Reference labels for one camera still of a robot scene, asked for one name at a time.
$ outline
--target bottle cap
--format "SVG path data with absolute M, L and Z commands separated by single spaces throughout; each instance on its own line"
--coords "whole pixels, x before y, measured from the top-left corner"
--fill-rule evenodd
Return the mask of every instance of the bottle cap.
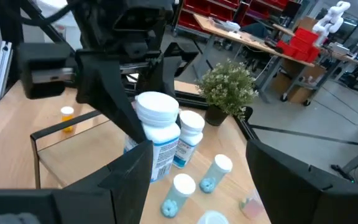
M 205 121 L 204 118 L 194 111 L 181 111 L 180 112 L 180 123 L 182 128 L 189 131 L 202 132 Z
M 60 112 L 64 115 L 72 115 L 74 113 L 74 109 L 71 106 L 64 106 L 60 109 Z
M 230 158 L 222 154 L 216 155 L 214 162 L 224 173 L 230 172 L 231 169 L 233 168 L 233 163 L 231 162 Z
M 173 178 L 173 186 L 184 197 L 189 197 L 196 190 L 196 182 L 187 174 L 176 175 Z
M 229 224 L 229 221 L 217 211 L 206 211 L 197 224 Z
M 177 120 L 179 103 L 164 93 L 148 91 L 136 97 L 136 113 L 146 123 L 167 125 Z

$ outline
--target white pill bottle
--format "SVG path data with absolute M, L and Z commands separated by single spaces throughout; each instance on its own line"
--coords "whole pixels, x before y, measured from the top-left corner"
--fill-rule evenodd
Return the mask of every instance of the white pill bottle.
M 185 168 L 203 138 L 204 118 L 194 111 L 180 112 L 181 133 L 173 164 Z
M 135 110 L 142 122 L 146 138 L 154 144 L 151 182 L 155 182 L 169 173 L 176 153 L 180 135 L 180 128 L 175 123 L 179 103 L 166 94 L 148 91 L 136 97 Z M 127 135 L 124 153 L 136 145 L 136 142 Z

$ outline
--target potted plant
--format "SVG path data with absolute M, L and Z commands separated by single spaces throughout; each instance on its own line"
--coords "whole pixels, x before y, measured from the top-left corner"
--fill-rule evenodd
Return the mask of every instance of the potted plant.
M 223 64 L 218 63 L 212 71 L 208 70 L 197 86 L 209 104 L 205 121 L 219 126 L 228 115 L 244 119 L 246 105 L 258 96 L 254 82 L 255 78 L 243 63 L 229 59 Z

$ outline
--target wooden tabletop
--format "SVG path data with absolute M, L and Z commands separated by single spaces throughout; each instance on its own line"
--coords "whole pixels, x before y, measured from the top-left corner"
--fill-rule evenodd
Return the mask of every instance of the wooden tabletop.
M 196 21 L 198 22 L 198 24 L 201 26 L 201 28 L 203 30 L 206 30 L 208 32 L 216 34 L 216 35 L 218 35 L 220 37 L 231 39 L 233 41 L 242 43 L 244 45 L 248 45 L 250 47 L 254 47 L 256 49 L 263 50 L 264 52 L 274 54 L 274 55 L 277 55 L 279 57 L 287 58 L 287 59 L 290 59 L 292 61 L 301 63 L 301 64 L 309 66 L 309 67 L 314 67 L 313 63 L 308 63 L 308 62 L 296 60 L 293 57 L 289 57 L 287 55 L 280 54 L 280 53 L 276 52 L 274 49 L 272 49 L 270 47 L 267 47 L 264 43 L 260 43 L 259 41 L 252 40 L 252 35 L 250 35 L 250 34 L 248 34 L 246 32 L 238 32 L 238 34 L 240 34 L 240 37 L 234 37 L 234 36 L 229 35 L 228 31 L 225 31 L 225 30 L 222 30 L 220 28 L 217 28 L 217 27 L 213 26 L 212 23 L 209 21 L 209 19 L 207 17 L 200 16 L 200 15 L 197 15 L 197 14 L 194 14 L 193 16 L 195 17 Z
M 282 26 L 280 26 L 278 24 L 273 24 L 273 27 L 278 29 L 279 31 L 283 32 L 284 34 L 288 34 L 288 35 L 290 35 L 292 37 L 295 36 L 294 32 L 292 30 L 288 29 L 288 28 L 282 27 Z
M 282 27 L 282 26 L 280 26 L 280 25 L 278 25 L 278 24 L 273 24 L 273 27 L 276 28 L 276 29 L 278 29 L 279 31 L 282 31 L 282 32 L 285 33 L 285 34 L 288 34 L 288 35 L 292 36 L 292 37 L 295 36 L 295 33 L 294 33 L 292 30 L 287 29 L 287 28 L 285 28 L 285 27 Z M 348 55 L 343 55 L 343 54 L 339 54 L 339 53 L 337 53 L 337 52 L 333 52 L 333 53 L 332 53 L 332 56 L 333 56 L 333 58 L 338 59 L 338 60 L 341 60 L 341 61 L 343 61 L 343 62 L 351 62 L 351 63 L 358 64 L 358 60 L 353 59 L 352 57 L 350 57 L 350 56 L 348 56 Z
M 197 93 L 195 86 L 187 83 L 175 82 L 175 88 Z M 59 123 L 62 106 L 74 107 L 75 116 L 93 111 L 88 105 L 76 103 L 75 95 L 76 90 L 67 89 L 62 96 L 28 100 L 18 82 L 0 101 L 0 188 L 35 187 L 29 136 Z M 41 168 L 42 164 L 48 168 L 41 169 L 43 188 L 63 187 L 122 154 L 124 134 L 112 122 L 106 121 L 107 118 L 100 115 L 77 124 L 71 134 L 58 132 L 38 140 L 40 149 L 50 146 L 40 151 Z M 239 201 L 254 189 L 245 152 L 246 140 L 232 118 L 227 118 L 219 128 L 206 125 L 204 139 L 187 167 L 183 170 L 172 168 L 167 178 L 150 185 L 142 223 L 196 223 L 205 210 L 211 209 L 223 213 L 230 223 L 270 223 L 266 213 L 255 220 L 248 220 L 238 209 Z M 213 156 L 219 153 L 229 156 L 234 168 L 216 191 L 206 195 L 197 189 L 176 218 L 161 216 L 158 206 L 173 176 L 184 172 L 199 182 Z

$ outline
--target shelving unit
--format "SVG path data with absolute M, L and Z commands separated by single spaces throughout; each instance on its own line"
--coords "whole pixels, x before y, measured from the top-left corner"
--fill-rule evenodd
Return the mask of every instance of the shelving unit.
M 221 21 L 234 21 L 241 27 L 267 19 L 271 11 L 282 12 L 289 0 L 182 0 L 176 14 L 173 35 L 183 30 L 209 38 L 196 22 L 193 14 L 213 17 Z

